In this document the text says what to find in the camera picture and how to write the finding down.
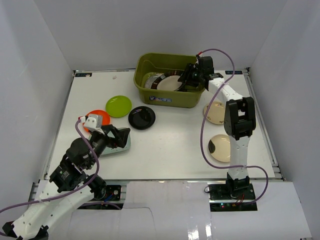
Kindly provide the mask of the black rimmed cream plate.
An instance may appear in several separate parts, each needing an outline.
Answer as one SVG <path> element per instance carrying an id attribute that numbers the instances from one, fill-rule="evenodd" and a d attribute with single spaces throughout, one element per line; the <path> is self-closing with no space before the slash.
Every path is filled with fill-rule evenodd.
<path id="1" fill-rule="evenodd" d="M 151 89 L 159 91 L 177 91 L 181 86 L 182 82 L 179 78 L 182 76 L 183 71 L 174 70 L 161 74 L 151 84 Z"/>

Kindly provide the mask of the grey deer pattern plate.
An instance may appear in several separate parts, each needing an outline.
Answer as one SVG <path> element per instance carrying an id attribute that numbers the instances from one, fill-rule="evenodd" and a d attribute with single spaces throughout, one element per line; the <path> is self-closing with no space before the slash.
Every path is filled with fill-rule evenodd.
<path id="1" fill-rule="evenodd" d="M 144 88 L 145 88 L 145 89 L 151 89 L 153 83 L 154 83 L 159 77 L 161 77 L 161 76 L 163 76 L 163 74 L 161 74 L 161 73 L 151 75 L 151 76 L 146 80 L 146 82 L 145 82 L 145 84 L 144 84 Z"/>

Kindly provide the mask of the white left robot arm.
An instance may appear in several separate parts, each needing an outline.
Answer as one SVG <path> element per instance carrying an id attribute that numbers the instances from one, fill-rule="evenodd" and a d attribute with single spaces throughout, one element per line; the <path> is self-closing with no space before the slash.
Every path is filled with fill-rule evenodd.
<path id="1" fill-rule="evenodd" d="M 72 141 L 48 183 L 33 201 L 26 202 L 28 209 L 21 217 L 6 222 L 0 234 L 16 240 L 47 240 L 50 232 L 66 215 L 87 201 L 103 201 L 109 187 L 95 172 L 85 171 L 99 167 L 99 157 L 107 148 L 124 148 L 130 128 L 102 126 L 101 132 L 91 131 L 90 138 L 81 135 Z"/>

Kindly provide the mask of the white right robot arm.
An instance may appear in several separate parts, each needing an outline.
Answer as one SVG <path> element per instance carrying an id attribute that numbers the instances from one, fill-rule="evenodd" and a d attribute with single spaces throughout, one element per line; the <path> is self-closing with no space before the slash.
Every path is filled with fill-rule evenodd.
<path id="1" fill-rule="evenodd" d="M 186 87 L 204 87 L 224 105 L 223 126 L 230 141 L 230 167 L 227 171 L 226 195 L 236 200 L 250 185 L 247 158 L 248 145 L 256 129 L 255 101 L 236 92 L 222 76 L 214 70 L 214 61 L 210 56 L 196 56 L 196 63 L 187 64 L 178 82 L 178 91 Z"/>

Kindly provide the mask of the olive green plastic bin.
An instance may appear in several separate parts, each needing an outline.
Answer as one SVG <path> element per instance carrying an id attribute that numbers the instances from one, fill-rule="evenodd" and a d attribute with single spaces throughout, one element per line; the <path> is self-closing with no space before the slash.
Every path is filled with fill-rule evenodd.
<path id="1" fill-rule="evenodd" d="M 155 88 L 145 88 L 149 77 L 155 74 L 181 74 L 187 64 L 196 62 L 194 55 L 180 55 L 167 53 L 146 53 L 142 55 L 136 65 L 133 78 L 134 85 L 139 91 L 140 100 L 149 105 L 193 108 L 204 92 L 203 86 L 189 87 L 188 91 L 168 91 Z"/>

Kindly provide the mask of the orange plate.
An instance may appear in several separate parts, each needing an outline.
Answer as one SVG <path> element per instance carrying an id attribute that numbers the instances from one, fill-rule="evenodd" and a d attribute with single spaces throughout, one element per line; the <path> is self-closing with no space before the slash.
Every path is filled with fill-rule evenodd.
<path id="1" fill-rule="evenodd" d="M 97 109 L 97 110 L 93 110 L 91 112 L 89 112 L 86 116 L 88 116 L 89 114 L 95 114 L 95 115 L 101 115 L 102 116 L 102 126 L 104 125 L 109 125 L 110 124 L 110 116 L 109 114 L 104 111 L 104 110 L 100 110 L 100 109 Z"/>

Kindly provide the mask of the lime green plate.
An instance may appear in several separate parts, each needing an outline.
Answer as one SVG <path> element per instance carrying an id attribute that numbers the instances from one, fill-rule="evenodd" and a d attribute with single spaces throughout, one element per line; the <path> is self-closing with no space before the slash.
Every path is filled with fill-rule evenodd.
<path id="1" fill-rule="evenodd" d="M 105 105 L 105 111 L 113 118 L 122 118 L 132 109 L 131 100 L 124 95 L 111 97 Z"/>

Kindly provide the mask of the small black plate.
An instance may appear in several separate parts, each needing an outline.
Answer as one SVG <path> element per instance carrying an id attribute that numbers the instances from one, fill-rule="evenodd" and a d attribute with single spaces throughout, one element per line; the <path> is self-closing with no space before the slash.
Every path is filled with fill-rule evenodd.
<path id="1" fill-rule="evenodd" d="M 137 130 L 146 130 L 156 121 L 155 112 L 147 106 L 138 106 L 132 109 L 128 115 L 129 124 Z"/>

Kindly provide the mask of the right corner label sticker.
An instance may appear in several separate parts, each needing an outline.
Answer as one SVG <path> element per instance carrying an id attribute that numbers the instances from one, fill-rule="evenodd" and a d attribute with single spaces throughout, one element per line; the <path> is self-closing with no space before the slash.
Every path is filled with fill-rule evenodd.
<path id="1" fill-rule="evenodd" d="M 235 70 L 235 71 L 232 71 L 232 70 L 225 70 L 225 74 L 226 75 L 242 75 L 243 72 L 241 70 Z"/>

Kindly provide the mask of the corner label sticker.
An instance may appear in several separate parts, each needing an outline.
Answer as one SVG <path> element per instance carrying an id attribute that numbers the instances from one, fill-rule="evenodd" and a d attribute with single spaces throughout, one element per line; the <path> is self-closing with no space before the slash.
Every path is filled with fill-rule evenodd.
<path id="1" fill-rule="evenodd" d="M 91 76 L 92 76 L 91 72 L 77 72 L 74 75 L 75 78 L 88 78 L 88 77 L 91 77 Z"/>
<path id="2" fill-rule="evenodd" d="M 232 71 L 232 70 L 225 70 L 225 74 L 226 75 L 242 75 L 243 72 L 241 70 L 235 70 L 235 71 Z"/>

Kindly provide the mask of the cream floral plate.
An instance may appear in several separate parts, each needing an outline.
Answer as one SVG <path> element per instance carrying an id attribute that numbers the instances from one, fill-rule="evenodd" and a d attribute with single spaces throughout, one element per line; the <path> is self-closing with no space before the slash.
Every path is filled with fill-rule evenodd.
<path id="1" fill-rule="evenodd" d="M 220 101 L 213 101 L 206 119 L 215 125 L 223 125 L 225 119 L 225 105 Z"/>

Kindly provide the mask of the left corner label sticker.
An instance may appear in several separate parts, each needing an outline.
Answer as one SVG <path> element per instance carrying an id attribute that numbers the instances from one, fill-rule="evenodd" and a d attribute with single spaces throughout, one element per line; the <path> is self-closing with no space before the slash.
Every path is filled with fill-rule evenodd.
<path id="1" fill-rule="evenodd" d="M 88 78 L 88 77 L 91 77 L 91 76 L 92 76 L 91 72 L 77 72 L 74 75 L 75 78 Z"/>

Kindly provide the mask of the cream plate with black mark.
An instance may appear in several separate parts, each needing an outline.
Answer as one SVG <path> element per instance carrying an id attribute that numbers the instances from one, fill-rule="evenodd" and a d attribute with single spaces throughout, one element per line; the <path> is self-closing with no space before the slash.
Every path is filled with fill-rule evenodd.
<path id="1" fill-rule="evenodd" d="M 213 136 L 208 142 L 210 155 L 221 163 L 229 163 L 231 157 L 230 138 L 225 134 Z"/>

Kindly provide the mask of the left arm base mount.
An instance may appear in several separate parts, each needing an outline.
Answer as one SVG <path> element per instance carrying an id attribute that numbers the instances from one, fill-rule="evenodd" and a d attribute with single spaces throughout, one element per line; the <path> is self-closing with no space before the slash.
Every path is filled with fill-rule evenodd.
<path id="1" fill-rule="evenodd" d="M 88 184 L 90 191 L 93 193 L 95 201 L 119 201 L 121 199 L 122 186 L 119 184 L 109 184 L 101 177 L 97 176 Z"/>

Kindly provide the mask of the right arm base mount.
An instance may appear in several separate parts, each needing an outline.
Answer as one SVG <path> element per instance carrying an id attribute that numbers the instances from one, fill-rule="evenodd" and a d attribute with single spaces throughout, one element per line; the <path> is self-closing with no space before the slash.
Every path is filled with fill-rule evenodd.
<path id="1" fill-rule="evenodd" d="M 246 189 L 234 193 L 227 188 L 226 184 L 209 184 L 204 190 L 209 197 L 211 212 L 255 212 L 258 210 L 257 203 L 251 203 L 256 199 L 253 185 L 250 183 Z"/>

